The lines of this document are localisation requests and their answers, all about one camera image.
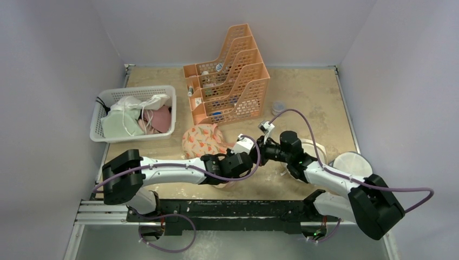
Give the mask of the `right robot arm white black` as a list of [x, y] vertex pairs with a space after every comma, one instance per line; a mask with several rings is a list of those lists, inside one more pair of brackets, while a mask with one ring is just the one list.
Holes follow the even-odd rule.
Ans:
[[261, 166], [270, 160], [283, 163], [295, 180], [321, 187], [304, 199], [304, 213], [310, 220], [334, 216], [355, 223], [368, 237], [379, 240], [405, 217], [382, 177], [354, 176], [320, 163], [304, 151], [294, 131], [282, 132], [279, 142], [262, 135], [256, 143], [260, 151], [250, 155], [260, 159]]

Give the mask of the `floral mesh laundry bag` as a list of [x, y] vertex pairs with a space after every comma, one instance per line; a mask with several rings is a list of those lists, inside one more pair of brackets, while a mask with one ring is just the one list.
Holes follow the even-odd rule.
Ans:
[[227, 142], [217, 124], [198, 124], [186, 130], [182, 136], [182, 153], [186, 159], [205, 154], [226, 153], [234, 143]]

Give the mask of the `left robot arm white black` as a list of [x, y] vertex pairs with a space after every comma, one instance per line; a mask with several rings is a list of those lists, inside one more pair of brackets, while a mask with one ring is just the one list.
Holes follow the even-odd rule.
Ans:
[[103, 189], [106, 205], [125, 204], [153, 222], [160, 218], [161, 206], [158, 195], [146, 190], [146, 186], [165, 183], [217, 186], [249, 178], [259, 163], [258, 151], [158, 160], [140, 156], [138, 149], [129, 149], [103, 165], [103, 181], [95, 189]]

